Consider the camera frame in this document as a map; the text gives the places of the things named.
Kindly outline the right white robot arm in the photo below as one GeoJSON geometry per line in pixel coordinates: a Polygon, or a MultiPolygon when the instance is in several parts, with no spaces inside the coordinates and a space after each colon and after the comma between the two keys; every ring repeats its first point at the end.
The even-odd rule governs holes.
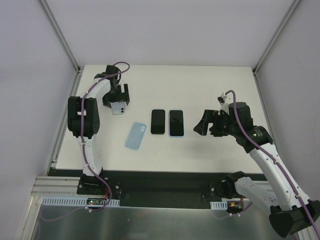
{"type": "Polygon", "coordinates": [[[320,216],[319,200],[311,200],[288,173],[276,146],[263,126],[254,125],[250,107],[244,102],[222,103],[220,110],[206,109],[194,132],[214,137],[232,136],[257,163],[273,193],[268,193],[244,172],[229,174],[216,187],[224,198],[248,198],[267,216],[282,238],[311,227],[320,216]]]}

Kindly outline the black phone case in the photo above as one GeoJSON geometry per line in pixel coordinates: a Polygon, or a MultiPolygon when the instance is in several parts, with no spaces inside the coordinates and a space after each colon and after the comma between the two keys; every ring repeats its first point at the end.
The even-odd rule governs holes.
{"type": "Polygon", "coordinates": [[[151,128],[153,135],[163,135],[165,133],[166,112],[164,109],[153,109],[151,111],[151,128]]]}

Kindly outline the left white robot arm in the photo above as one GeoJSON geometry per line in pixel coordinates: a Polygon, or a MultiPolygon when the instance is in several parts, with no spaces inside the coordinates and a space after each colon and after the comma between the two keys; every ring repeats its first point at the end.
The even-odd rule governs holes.
{"type": "Polygon", "coordinates": [[[114,116],[125,114],[130,103],[128,84],[121,85],[121,62],[107,65],[98,73],[90,87],[80,96],[71,96],[67,102],[67,128],[77,139],[83,160],[83,170],[78,182],[77,193],[111,195],[105,183],[100,161],[97,135],[100,130],[99,104],[111,109],[114,116]]]}

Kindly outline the light blue two-hole phone case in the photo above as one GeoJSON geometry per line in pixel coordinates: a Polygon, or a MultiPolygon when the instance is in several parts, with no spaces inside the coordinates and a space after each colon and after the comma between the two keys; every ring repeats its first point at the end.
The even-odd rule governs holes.
{"type": "Polygon", "coordinates": [[[139,122],[133,123],[125,141],[125,147],[135,151],[139,150],[146,130],[147,126],[145,124],[139,122]]]}

